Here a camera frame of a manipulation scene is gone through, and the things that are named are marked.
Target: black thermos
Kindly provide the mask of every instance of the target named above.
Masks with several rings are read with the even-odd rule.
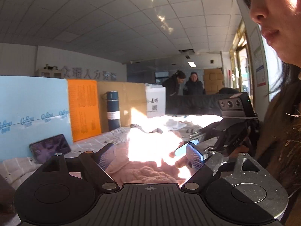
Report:
[[[106,110],[108,116],[109,131],[120,127],[119,98],[117,91],[106,93]]]

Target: dark jacket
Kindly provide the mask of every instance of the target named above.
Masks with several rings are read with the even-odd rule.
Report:
[[[188,80],[183,88],[183,95],[203,95],[206,94],[205,89],[203,88],[203,83],[199,81],[193,82]]]
[[[178,95],[180,84],[178,83],[177,75],[172,75],[172,77],[163,82],[162,86],[166,88],[167,96]]]

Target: orange sign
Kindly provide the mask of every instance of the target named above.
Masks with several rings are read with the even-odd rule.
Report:
[[[101,134],[97,82],[68,80],[68,95],[73,142]]]

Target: camera lens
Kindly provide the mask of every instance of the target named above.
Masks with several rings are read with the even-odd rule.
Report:
[[[232,108],[232,107],[233,107],[233,103],[232,103],[232,101],[228,101],[228,103],[227,103],[227,104],[228,104],[228,107],[229,107],[229,108]]]

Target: pink blanket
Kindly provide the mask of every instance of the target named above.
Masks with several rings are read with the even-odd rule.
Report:
[[[174,132],[146,134],[133,130],[128,136],[128,142],[117,146],[116,157],[106,173],[120,186],[125,182],[175,182],[182,185],[191,174],[183,167],[186,172],[182,172],[182,177],[179,177],[178,159],[169,156],[182,142],[178,135]]]

